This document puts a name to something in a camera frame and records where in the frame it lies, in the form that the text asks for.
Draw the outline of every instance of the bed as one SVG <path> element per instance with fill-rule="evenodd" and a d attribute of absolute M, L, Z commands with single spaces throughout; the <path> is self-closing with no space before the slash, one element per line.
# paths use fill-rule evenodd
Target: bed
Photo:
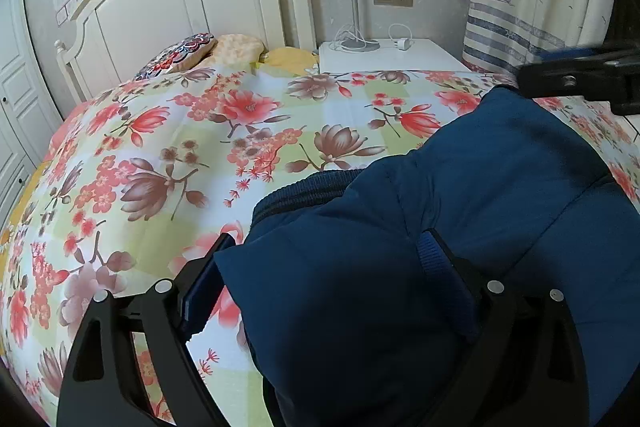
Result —
<path fill-rule="evenodd" d="M 310 0 L 291 1 L 295 52 L 308 52 Z M 253 36 L 275 57 L 287 13 L 281 0 L 80 1 L 75 43 L 57 43 L 79 107 L 0 237 L 3 359 L 51 425 L 66 355 L 97 289 L 142 293 L 202 257 L 220 233 L 242 243 L 255 204 L 273 190 L 422 147 L 492 87 L 513 82 L 469 71 L 328 75 L 286 60 L 201 62 L 134 78 L 158 51 L 199 32 Z M 538 103 L 598 151 L 640 210 L 638 150 L 607 105 Z M 134 343 L 152 411 L 170 421 L 144 336 Z M 231 425 L 270 425 L 228 292 L 189 349 Z"/>

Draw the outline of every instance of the headboard finial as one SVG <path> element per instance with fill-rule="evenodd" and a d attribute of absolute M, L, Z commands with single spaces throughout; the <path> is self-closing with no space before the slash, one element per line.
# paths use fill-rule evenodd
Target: headboard finial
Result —
<path fill-rule="evenodd" d="M 65 43 L 61 40 L 57 40 L 56 42 L 53 43 L 53 45 L 56 47 L 56 51 L 60 54 L 63 52 L 66 52 L 66 46 Z"/>

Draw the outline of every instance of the ribbed hem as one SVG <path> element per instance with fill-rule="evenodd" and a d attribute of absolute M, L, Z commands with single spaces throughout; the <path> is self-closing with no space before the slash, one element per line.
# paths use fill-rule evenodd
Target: ribbed hem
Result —
<path fill-rule="evenodd" d="M 315 172 L 304 180 L 279 188 L 255 205 L 252 227 L 266 217 L 339 198 L 363 170 Z"/>

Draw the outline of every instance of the yellow pillow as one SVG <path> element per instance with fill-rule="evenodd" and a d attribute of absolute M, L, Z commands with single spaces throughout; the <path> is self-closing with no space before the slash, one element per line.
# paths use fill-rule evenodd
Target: yellow pillow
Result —
<path fill-rule="evenodd" d="M 261 62 L 299 76 L 307 76 L 309 73 L 305 70 L 318 65 L 318 56 L 298 48 L 276 48 L 267 53 Z"/>
<path fill-rule="evenodd" d="M 198 64 L 199 68 L 214 64 L 237 64 L 238 62 L 257 62 L 264 50 L 262 41 L 249 35 L 232 34 L 218 37 L 209 55 Z"/>

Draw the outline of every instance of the white headboard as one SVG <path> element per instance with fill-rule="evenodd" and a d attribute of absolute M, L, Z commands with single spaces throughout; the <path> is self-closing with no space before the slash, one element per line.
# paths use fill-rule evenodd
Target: white headboard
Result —
<path fill-rule="evenodd" d="M 292 0 L 302 49 L 316 48 L 311 0 Z M 242 33 L 284 46 L 280 0 L 80 0 L 76 41 L 56 41 L 76 103 L 132 78 L 165 47 L 199 32 Z"/>

